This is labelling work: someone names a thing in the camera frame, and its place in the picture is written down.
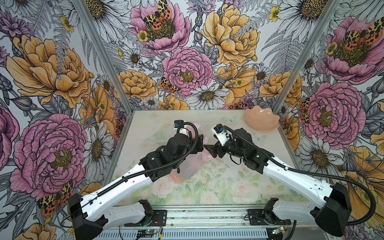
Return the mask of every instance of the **black mounting bracket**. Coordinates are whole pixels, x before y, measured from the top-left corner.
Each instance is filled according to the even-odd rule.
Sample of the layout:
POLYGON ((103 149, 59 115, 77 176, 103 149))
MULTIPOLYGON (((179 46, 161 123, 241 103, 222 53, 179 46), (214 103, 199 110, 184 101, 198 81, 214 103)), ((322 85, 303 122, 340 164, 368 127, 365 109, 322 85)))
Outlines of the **black mounting bracket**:
MULTIPOLYGON (((167 223, 167 210, 153 210, 153 216, 157 218, 160 222, 160 226, 164 227, 167 223)), ((126 223, 124 227, 141 227, 139 223, 126 223)), ((158 223, 154 220, 151 220, 146 227, 157 227, 158 223)))
MULTIPOLYGON (((264 217, 264 209, 248 209, 248 215, 249 215, 249 224, 251 226, 258 226, 258 225, 271 225, 271 223, 267 222, 266 217, 264 217)), ((290 225, 291 220, 281 220, 275 222, 275 225, 290 225)))
MULTIPOLYGON (((220 132, 222 129, 222 125, 218 124, 214 127, 216 132, 220 132)), ((236 129, 234 131, 237 135, 242 138, 253 142, 251 134, 247 133, 243 128, 236 129)), ((239 157, 243 159, 244 164, 251 170, 255 170, 260 174, 263 174, 263 169, 268 165, 268 157, 264 156, 258 150, 254 149, 251 145, 244 142, 240 137, 236 135, 230 135, 230 139, 224 144, 221 145, 220 141, 217 141, 215 145, 204 145, 205 149, 213 157, 222 158, 225 154, 229 154, 231 156, 239 157)), ((267 150, 264 149, 270 157, 274 157, 274 155, 267 150)))

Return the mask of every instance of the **pink peony illustration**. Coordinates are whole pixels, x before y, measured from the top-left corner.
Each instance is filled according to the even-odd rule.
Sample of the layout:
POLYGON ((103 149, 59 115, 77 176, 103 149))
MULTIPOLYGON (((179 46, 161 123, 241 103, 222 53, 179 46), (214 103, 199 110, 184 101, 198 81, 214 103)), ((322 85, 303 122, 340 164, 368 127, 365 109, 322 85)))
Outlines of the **pink peony illustration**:
POLYGON ((192 90, 208 85, 212 80, 212 64, 208 56, 185 47, 175 50, 163 60, 164 77, 181 88, 179 94, 188 96, 192 90))
POLYGON ((4 168, 11 156, 12 142, 19 134, 20 127, 16 118, 8 109, 0 106, 0 170, 4 168))
POLYGON ((351 144, 366 120, 357 89, 347 83, 320 84, 310 97, 307 113, 310 118, 304 124, 307 136, 315 135, 336 150, 351 144))
POLYGON ((77 187, 85 175, 81 165, 87 140, 84 128, 65 114, 26 127, 15 143, 18 168, 11 175, 11 189, 32 193, 38 200, 55 195, 69 181, 77 187))
POLYGON ((172 5, 167 1, 168 7, 171 9, 171 19, 166 23, 162 23, 162 28, 153 30, 151 26, 144 23, 144 18, 149 15, 154 15, 157 11, 157 3, 154 7, 148 5, 144 8, 140 5, 139 8, 131 9, 131 32, 136 34, 139 41, 143 43, 145 48, 151 54, 161 54, 163 52, 174 51, 177 47, 184 46, 188 42, 190 22, 189 18, 184 18, 183 13, 177 4, 172 5))
POLYGON ((357 85, 362 84, 369 78, 375 76, 384 68, 384 37, 381 37, 372 45, 363 43, 353 50, 347 50, 345 45, 345 34, 348 31, 368 29, 374 21, 366 23, 359 22, 347 17, 334 31, 334 36, 328 38, 328 47, 321 68, 327 76, 332 75, 339 81, 349 81, 357 85))

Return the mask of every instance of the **floral wallpaper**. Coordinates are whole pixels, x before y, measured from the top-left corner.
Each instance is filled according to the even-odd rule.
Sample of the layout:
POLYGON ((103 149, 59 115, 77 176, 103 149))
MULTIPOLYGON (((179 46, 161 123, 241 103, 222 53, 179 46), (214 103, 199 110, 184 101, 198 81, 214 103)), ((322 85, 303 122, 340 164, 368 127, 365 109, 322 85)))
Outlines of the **floral wallpaper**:
MULTIPOLYGON (((87 40, 72 0, 59 2, 87 40)), ((272 107, 327 0, 85 3, 132 108, 185 110, 272 107)))
MULTIPOLYGON (((383 4, 341 1, 335 14, 343 17, 335 17, 326 27, 303 66, 301 80, 277 109, 303 170, 351 178, 374 194, 374 216, 364 224, 349 226, 343 239, 384 236, 383 4)), ((260 92, 273 86, 271 79, 260 92)), ((361 218, 369 208, 367 195, 351 184, 340 183, 349 191, 350 219, 361 218)))
POLYGON ((0 1, 6 239, 73 240, 73 229, 60 225, 68 198, 101 187, 127 120, 93 44, 70 24, 78 16, 67 13, 61 0, 0 1))

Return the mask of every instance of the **black cable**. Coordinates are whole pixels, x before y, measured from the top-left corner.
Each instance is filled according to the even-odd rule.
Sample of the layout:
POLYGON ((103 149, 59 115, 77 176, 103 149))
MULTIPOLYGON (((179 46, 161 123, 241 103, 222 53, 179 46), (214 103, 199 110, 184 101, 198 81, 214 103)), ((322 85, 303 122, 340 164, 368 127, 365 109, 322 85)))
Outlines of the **black cable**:
POLYGON ((142 237, 153 237, 153 234, 140 234, 140 235, 137 235, 136 240, 138 240, 139 238, 142 238, 142 237))
POLYGON ((306 172, 306 171, 298 170, 296 168, 287 167, 284 164, 281 164, 278 161, 276 161, 275 159, 273 159, 269 154, 267 154, 263 149, 261 149, 258 146, 256 146, 254 143, 248 141, 247 139, 245 139, 242 136, 240 136, 239 134, 237 134, 230 127, 223 126, 223 128, 226 129, 227 131, 229 131, 230 133, 236 135, 237 137, 239 137, 242 141, 246 142, 247 144, 249 144, 254 149, 258 150, 260 153, 262 153, 264 156, 266 156, 271 162, 273 162, 274 164, 276 164, 277 166, 279 166, 281 168, 284 168, 284 169, 292 171, 292 172, 301 173, 301 174, 313 175, 313 176, 318 176, 318 177, 326 177, 326 178, 337 179, 337 180, 349 182, 351 184, 354 184, 354 185, 360 187, 362 190, 364 190, 367 193, 367 195, 369 196, 369 201, 371 203, 371 205, 369 206, 369 211, 362 218, 357 219, 355 221, 347 222, 348 226, 361 224, 361 223, 367 221, 368 219, 370 219, 373 216, 373 214, 375 213, 375 210, 376 210, 375 196, 373 195, 373 193, 367 187, 365 187, 361 183, 356 182, 356 181, 354 181, 352 179, 349 179, 349 178, 345 178, 345 177, 329 175, 329 174, 322 174, 322 173, 317 173, 317 172, 306 172))
POLYGON ((243 148, 244 161, 248 162, 247 154, 245 153, 245 148, 243 148))
POLYGON ((183 126, 183 124, 181 124, 179 127, 177 127, 176 133, 179 133, 180 129, 185 129, 185 130, 189 131, 188 129, 186 129, 186 128, 182 127, 182 126, 183 126))
POLYGON ((124 240, 124 239, 122 238, 122 236, 121 236, 120 225, 119 225, 119 235, 120 235, 121 240, 124 240))
POLYGON ((159 150, 161 150, 161 149, 163 149, 163 148, 165 148, 165 147, 166 147, 166 146, 163 145, 163 146, 160 146, 160 147, 156 148, 156 152, 159 151, 159 150))
POLYGON ((70 226, 70 227, 68 227, 68 226, 63 226, 63 225, 61 225, 61 224, 60 224, 60 226, 61 226, 61 227, 67 227, 67 228, 71 228, 71 227, 72 227, 72 226, 70 226))
MULTIPOLYGON (((198 132, 196 126, 195 126, 193 123, 191 123, 191 122, 184 122, 184 123, 182 123, 182 124, 179 126, 179 128, 177 129, 177 132, 179 132, 179 131, 180 131, 180 128, 181 128, 182 126, 184 126, 184 125, 189 125, 189 126, 191 126, 191 127, 194 129, 194 131, 195 131, 195 136, 198 136, 198 135, 199 135, 199 132, 198 132)), ((92 202, 93 202, 94 200, 96 200, 98 197, 100 197, 100 196, 106 194, 106 193, 107 193, 108 191, 110 191, 111 189, 117 187, 118 185, 122 184, 123 182, 126 182, 128 179, 131 179, 131 178, 133 178, 133 177, 137 177, 137 176, 140 176, 140 175, 143 175, 143 174, 151 174, 151 173, 156 172, 156 171, 158 171, 158 170, 161 170, 161 169, 164 169, 164 168, 173 166, 173 165, 175 165, 176 163, 178 163, 178 162, 184 160, 184 159, 185 159, 185 158, 186 158, 186 157, 187 157, 187 156, 188 156, 188 155, 195 149, 195 147, 196 147, 196 145, 197 145, 197 142, 198 142, 198 137, 195 137, 195 139, 193 140, 193 143, 192 143, 191 148, 190 148, 184 155, 178 157, 176 160, 173 160, 173 161, 170 162, 170 163, 167 163, 167 164, 162 165, 162 166, 160 166, 160 167, 155 167, 155 168, 153 168, 153 169, 147 169, 147 170, 144 170, 144 171, 141 171, 141 172, 137 172, 137 173, 128 175, 127 177, 122 176, 120 180, 118 180, 117 182, 115 182, 115 183, 112 184, 111 186, 107 187, 107 188, 104 189, 103 191, 99 192, 99 193, 97 194, 96 197, 94 197, 93 199, 91 199, 90 201, 88 201, 86 204, 84 204, 83 206, 81 206, 79 209, 77 209, 76 211, 74 211, 72 214, 69 214, 64 220, 62 220, 62 221, 60 222, 60 226, 62 226, 62 223, 63 223, 65 220, 67 220, 68 218, 70 218, 72 215, 74 215, 77 211, 79 211, 79 210, 82 209, 83 207, 87 206, 88 204, 92 203, 92 202)))
POLYGON ((293 221, 292 230, 291 230, 291 232, 289 233, 288 237, 285 240, 290 240, 292 238, 293 232, 295 231, 295 228, 296 228, 296 220, 293 221))
POLYGON ((240 165, 240 164, 241 164, 241 158, 240 158, 240 163, 235 162, 235 161, 232 159, 232 155, 229 155, 229 158, 231 159, 232 162, 234 162, 234 164, 237 164, 237 165, 240 165))
POLYGON ((153 219, 155 219, 155 221, 157 222, 157 224, 158 224, 159 227, 160 227, 160 233, 159 233, 159 239, 158 239, 158 240, 160 240, 161 237, 162 237, 162 235, 163 235, 163 227, 161 226, 159 220, 158 220, 156 217, 153 217, 153 219))
POLYGON ((188 135, 189 135, 189 139, 190 139, 191 141, 193 141, 193 137, 192 137, 192 133, 191 133, 191 131, 188 131, 188 135))

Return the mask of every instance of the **orange peony illustration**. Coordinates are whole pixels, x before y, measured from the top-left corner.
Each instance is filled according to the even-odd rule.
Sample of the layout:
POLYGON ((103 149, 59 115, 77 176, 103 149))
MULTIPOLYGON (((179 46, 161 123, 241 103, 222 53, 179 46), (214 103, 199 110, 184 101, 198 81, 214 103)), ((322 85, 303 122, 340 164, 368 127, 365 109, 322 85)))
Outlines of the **orange peony illustration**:
MULTIPOLYGON (((380 229, 384 222, 384 162, 366 146, 349 146, 346 153, 344 161, 348 163, 348 170, 340 172, 346 178, 363 184, 373 193, 377 203, 376 211, 365 225, 380 229)), ((359 219, 368 212, 369 197, 361 188, 355 188, 350 183, 347 188, 352 206, 351 216, 359 219)))
MULTIPOLYGON (((268 84, 264 84, 260 87, 260 97, 267 97, 267 99, 271 99, 273 96, 279 95, 285 85, 285 82, 288 80, 290 73, 291 71, 285 72, 283 74, 278 73, 268 78, 268 84)), ((299 76, 289 91, 288 96, 285 98, 285 102, 291 108, 297 105, 298 100, 301 98, 302 83, 303 77, 299 76)))
POLYGON ((52 39, 42 42, 39 38, 23 35, 13 39, 14 46, 23 53, 21 57, 7 58, 7 70, 14 78, 22 96, 44 96, 41 104, 48 103, 53 95, 62 96, 75 108, 81 99, 91 93, 89 73, 74 49, 66 46, 65 63, 61 80, 57 79, 56 54, 58 45, 52 39))
POLYGON ((229 64, 225 67, 220 67, 214 74, 218 80, 224 80, 224 88, 228 88, 229 95, 226 96, 225 104, 228 105, 239 101, 245 96, 246 92, 252 89, 252 81, 255 75, 255 68, 237 68, 237 66, 229 64))
MULTIPOLYGON (((141 71, 123 71, 118 75, 118 78, 128 99, 133 96, 144 100, 144 98, 155 96, 158 93, 157 88, 155 88, 156 82, 141 71)), ((113 93, 116 98, 119 98, 116 89, 113 93)))
POLYGON ((233 5, 224 4, 221 16, 215 12, 208 14, 201 34, 208 39, 207 46, 217 46, 220 55, 217 62, 242 66, 247 58, 255 55, 260 32, 256 31, 256 26, 240 32, 247 24, 250 24, 249 17, 241 15, 233 5))
POLYGON ((80 123, 85 126, 99 127, 103 122, 107 125, 107 130, 114 136, 115 116, 112 101, 107 97, 109 93, 101 84, 92 92, 92 97, 87 96, 79 109, 80 123))
POLYGON ((189 107, 183 99, 169 95, 167 98, 164 97, 164 102, 160 102, 157 109, 189 110, 189 107))

